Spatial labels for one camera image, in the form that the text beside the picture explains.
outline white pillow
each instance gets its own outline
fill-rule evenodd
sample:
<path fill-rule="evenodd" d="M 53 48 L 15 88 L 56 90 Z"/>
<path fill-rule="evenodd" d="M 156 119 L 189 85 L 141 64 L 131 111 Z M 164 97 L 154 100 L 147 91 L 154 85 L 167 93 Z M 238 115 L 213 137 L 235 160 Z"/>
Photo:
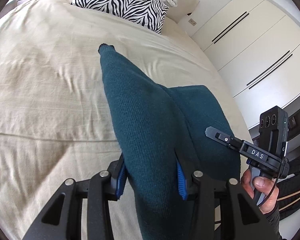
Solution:
<path fill-rule="evenodd" d="M 72 4 L 113 14 L 159 34 L 168 11 L 160 0 L 73 0 Z"/>
<path fill-rule="evenodd" d="M 185 15 L 192 13 L 197 7 L 199 0 L 178 0 L 177 7 L 170 7 L 167 17 L 178 23 Z"/>

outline black sleeve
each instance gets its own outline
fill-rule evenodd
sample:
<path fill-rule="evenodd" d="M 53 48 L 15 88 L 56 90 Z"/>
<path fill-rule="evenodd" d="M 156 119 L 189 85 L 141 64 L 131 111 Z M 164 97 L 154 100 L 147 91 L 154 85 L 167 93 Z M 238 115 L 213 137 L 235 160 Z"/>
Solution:
<path fill-rule="evenodd" d="M 280 214 L 279 214 L 279 206 L 278 203 L 275 204 L 274 209 L 265 214 L 268 222 L 270 223 L 270 225 L 273 227 L 274 232 L 276 233 L 277 237 L 279 240 L 282 240 L 282 237 L 279 233 L 279 220 L 280 220 Z"/>

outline bed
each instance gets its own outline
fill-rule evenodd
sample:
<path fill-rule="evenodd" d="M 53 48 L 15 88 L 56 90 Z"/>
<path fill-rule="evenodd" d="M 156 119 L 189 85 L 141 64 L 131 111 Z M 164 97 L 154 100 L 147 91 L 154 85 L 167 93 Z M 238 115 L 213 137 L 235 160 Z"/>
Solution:
<path fill-rule="evenodd" d="M 120 156 L 102 43 L 166 87 L 207 86 L 235 136 L 251 141 L 220 75 L 175 21 L 166 17 L 159 35 L 71 1 L 30 0 L 0 19 L 0 228 L 10 240 L 22 239 L 65 179 L 89 179 Z M 115 239 L 142 239 L 129 183 L 110 212 Z M 85 224 L 83 215 L 82 239 Z"/>

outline finger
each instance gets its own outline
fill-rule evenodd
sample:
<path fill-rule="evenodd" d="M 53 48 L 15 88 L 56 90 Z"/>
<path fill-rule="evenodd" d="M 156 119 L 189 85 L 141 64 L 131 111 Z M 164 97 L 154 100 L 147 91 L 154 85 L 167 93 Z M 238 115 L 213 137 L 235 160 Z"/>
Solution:
<path fill-rule="evenodd" d="M 252 187 L 250 186 L 250 184 L 241 184 L 241 186 L 243 187 L 243 189 L 248 193 L 248 195 L 253 198 L 254 196 L 254 192 Z"/>
<path fill-rule="evenodd" d="M 249 196 L 253 198 L 254 193 L 253 193 L 253 189 L 250 186 L 250 180 L 251 180 L 251 172 L 249 169 L 247 169 L 241 177 L 241 185 L 244 188 L 244 190 L 249 194 Z"/>
<path fill-rule="evenodd" d="M 265 195 L 268 195 L 274 185 L 274 182 L 265 177 L 256 177 L 253 180 L 253 185 L 258 191 L 264 193 Z"/>
<path fill-rule="evenodd" d="M 241 177 L 241 184 L 249 184 L 251 180 L 251 172 L 247 169 Z"/>
<path fill-rule="evenodd" d="M 253 181 L 253 184 L 258 191 L 264 193 L 265 195 L 269 195 L 274 182 L 264 177 L 256 177 Z M 260 210 L 263 214 L 269 213 L 273 210 L 278 198 L 278 194 L 279 189 L 275 187 L 268 200 L 260 207 Z"/>

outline electrical outlet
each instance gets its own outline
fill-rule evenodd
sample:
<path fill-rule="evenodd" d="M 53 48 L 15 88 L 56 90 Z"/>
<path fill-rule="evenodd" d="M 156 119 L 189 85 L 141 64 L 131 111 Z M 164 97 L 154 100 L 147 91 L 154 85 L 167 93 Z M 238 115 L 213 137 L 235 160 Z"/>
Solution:
<path fill-rule="evenodd" d="M 190 22 L 193 26 L 195 26 L 195 25 L 197 24 L 193 19 L 190 19 L 189 22 Z"/>

